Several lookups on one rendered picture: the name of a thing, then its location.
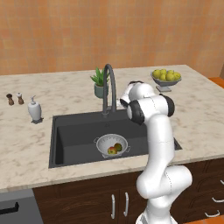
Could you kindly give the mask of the dark grey sink faucet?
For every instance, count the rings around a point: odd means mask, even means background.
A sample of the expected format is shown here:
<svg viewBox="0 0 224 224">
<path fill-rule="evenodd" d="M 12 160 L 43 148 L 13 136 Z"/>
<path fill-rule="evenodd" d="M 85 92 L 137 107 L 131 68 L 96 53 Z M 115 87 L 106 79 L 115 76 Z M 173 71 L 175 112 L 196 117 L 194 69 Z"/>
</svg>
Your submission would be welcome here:
<svg viewBox="0 0 224 224">
<path fill-rule="evenodd" d="M 112 106 L 111 106 L 111 112 L 116 112 L 116 80 L 113 68 L 110 64 L 106 64 L 104 67 L 104 73 L 103 73 L 103 105 L 102 105 L 102 116 L 103 118 L 108 117 L 108 95 L 107 95 L 107 73 L 109 73 L 110 76 L 110 82 L 111 82 L 111 91 L 112 91 Z"/>
</svg>

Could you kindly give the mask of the white soap dispenser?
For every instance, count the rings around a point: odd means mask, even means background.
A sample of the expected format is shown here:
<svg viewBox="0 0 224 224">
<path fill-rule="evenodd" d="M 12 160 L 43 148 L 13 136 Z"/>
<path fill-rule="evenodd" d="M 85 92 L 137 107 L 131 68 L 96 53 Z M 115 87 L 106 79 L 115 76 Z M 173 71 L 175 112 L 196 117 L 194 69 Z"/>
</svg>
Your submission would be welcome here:
<svg viewBox="0 0 224 224">
<path fill-rule="evenodd" d="M 34 101 L 34 96 L 31 97 L 31 102 L 28 104 L 28 112 L 34 123 L 42 121 L 42 108 L 37 101 Z"/>
</svg>

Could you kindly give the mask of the green plant in pot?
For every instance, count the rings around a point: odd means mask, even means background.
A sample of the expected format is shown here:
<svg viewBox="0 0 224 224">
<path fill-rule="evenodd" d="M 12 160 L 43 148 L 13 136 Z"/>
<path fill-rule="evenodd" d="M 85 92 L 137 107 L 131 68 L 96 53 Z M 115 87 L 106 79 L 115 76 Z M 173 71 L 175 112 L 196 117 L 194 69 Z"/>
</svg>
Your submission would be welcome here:
<svg viewBox="0 0 224 224">
<path fill-rule="evenodd" d="M 95 75 L 91 76 L 91 80 L 94 82 L 94 95 L 100 99 L 103 98 L 103 74 L 104 70 L 100 70 L 97 67 Z"/>
</svg>

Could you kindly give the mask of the grey dishwasher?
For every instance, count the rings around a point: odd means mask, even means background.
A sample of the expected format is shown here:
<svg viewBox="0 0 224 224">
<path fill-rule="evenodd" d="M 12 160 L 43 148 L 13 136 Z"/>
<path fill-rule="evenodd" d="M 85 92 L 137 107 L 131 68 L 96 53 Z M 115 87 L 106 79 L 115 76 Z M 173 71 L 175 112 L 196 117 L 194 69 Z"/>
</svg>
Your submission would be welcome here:
<svg viewBox="0 0 224 224">
<path fill-rule="evenodd" d="M 32 189 L 0 193 L 0 224 L 44 224 Z"/>
</svg>

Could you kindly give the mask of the dark grey sink basin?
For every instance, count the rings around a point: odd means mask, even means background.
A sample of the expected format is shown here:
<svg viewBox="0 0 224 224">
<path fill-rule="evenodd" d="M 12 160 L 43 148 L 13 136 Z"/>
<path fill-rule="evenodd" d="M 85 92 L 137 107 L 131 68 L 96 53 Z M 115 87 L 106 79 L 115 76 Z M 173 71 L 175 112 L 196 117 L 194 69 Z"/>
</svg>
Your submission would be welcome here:
<svg viewBox="0 0 224 224">
<path fill-rule="evenodd" d="M 97 149 L 97 140 L 107 134 L 117 134 L 128 142 L 128 150 L 121 155 L 104 157 Z M 57 115 L 52 118 L 52 137 L 49 167 L 81 165 L 117 158 L 148 154 L 146 127 L 133 123 L 125 109 L 75 115 Z"/>
</svg>

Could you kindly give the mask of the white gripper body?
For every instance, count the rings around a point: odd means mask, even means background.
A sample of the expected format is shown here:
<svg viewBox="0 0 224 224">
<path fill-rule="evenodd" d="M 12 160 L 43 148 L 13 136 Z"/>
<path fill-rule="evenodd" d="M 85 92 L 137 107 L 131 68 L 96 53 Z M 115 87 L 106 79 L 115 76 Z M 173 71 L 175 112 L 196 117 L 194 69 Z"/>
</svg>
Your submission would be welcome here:
<svg viewBox="0 0 224 224">
<path fill-rule="evenodd" d="M 125 91 L 123 92 L 121 98 L 120 98 L 120 103 L 124 108 L 127 108 L 130 103 L 130 98 L 129 98 L 129 92 L 131 90 L 131 85 L 128 85 Z"/>
</svg>

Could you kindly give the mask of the dark wood cupboard door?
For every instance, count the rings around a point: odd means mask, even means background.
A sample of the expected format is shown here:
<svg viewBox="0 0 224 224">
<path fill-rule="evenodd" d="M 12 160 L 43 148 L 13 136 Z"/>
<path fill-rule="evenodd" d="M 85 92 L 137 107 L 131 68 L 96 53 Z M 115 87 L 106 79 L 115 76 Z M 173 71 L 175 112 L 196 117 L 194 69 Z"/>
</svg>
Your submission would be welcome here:
<svg viewBox="0 0 224 224">
<path fill-rule="evenodd" d="M 44 224 L 118 224 L 112 196 L 119 200 L 114 178 L 92 178 L 33 189 Z"/>
<path fill-rule="evenodd" d="M 138 216 L 144 211 L 147 200 L 142 198 L 137 191 L 137 178 L 140 171 L 130 172 L 122 175 L 120 185 L 119 218 L 118 224 L 136 224 Z M 126 206 L 125 193 L 129 196 L 128 214 L 124 215 Z"/>
</svg>

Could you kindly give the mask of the dark wood drawer front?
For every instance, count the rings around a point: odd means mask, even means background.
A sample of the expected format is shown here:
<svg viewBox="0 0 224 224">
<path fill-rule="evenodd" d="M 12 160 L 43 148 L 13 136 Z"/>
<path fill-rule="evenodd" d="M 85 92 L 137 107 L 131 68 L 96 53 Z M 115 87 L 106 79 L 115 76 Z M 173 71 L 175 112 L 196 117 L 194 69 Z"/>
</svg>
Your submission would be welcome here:
<svg viewBox="0 0 224 224">
<path fill-rule="evenodd" d="M 184 224 L 207 218 L 205 212 L 216 214 L 219 210 L 224 214 L 224 203 L 215 203 L 212 197 L 224 200 L 224 188 L 204 192 L 191 192 L 188 188 L 173 203 L 171 215 L 178 224 Z"/>
<path fill-rule="evenodd" d="M 190 163 L 186 167 L 192 173 L 191 192 L 202 193 L 224 188 L 220 182 L 224 181 L 224 158 Z"/>
</svg>

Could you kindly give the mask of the grey fruit bowl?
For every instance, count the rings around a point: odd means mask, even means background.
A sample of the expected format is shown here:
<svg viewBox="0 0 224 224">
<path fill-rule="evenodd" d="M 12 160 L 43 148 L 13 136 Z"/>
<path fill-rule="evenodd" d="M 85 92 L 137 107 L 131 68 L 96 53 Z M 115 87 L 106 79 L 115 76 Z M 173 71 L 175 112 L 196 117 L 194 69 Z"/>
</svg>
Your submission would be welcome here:
<svg viewBox="0 0 224 224">
<path fill-rule="evenodd" d="M 166 80 L 160 80 L 160 79 L 156 79 L 153 77 L 153 75 L 151 76 L 151 78 L 157 83 L 156 85 L 156 89 L 160 92 L 171 92 L 171 86 L 176 85 L 178 82 L 180 82 L 182 80 L 182 78 L 179 78 L 178 80 L 173 80 L 173 81 L 166 81 Z"/>
</svg>

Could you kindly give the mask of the white colander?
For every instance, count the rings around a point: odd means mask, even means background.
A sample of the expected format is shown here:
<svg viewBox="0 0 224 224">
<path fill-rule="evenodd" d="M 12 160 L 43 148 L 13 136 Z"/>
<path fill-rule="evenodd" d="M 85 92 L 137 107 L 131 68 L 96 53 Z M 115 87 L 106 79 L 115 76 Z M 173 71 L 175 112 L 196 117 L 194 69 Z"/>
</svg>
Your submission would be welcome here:
<svg viewBox="0 0 224 224">
<path fill-rule="evenodd" d="M 94 140 L 94 143 L 96 144 L 97 150 L 103 155 L 104 158 L 121 156 L 124 152 L 130 151 L 130 146 L 127 140 L 123 136 L 117 134 L 107 134 L 101 137 L 97 137 Z M 116 143 L 122 145 L 122 151 L 118 151 L 117 154 L 108 154 L 108 148 L 114 147 Z"/>
</svg>

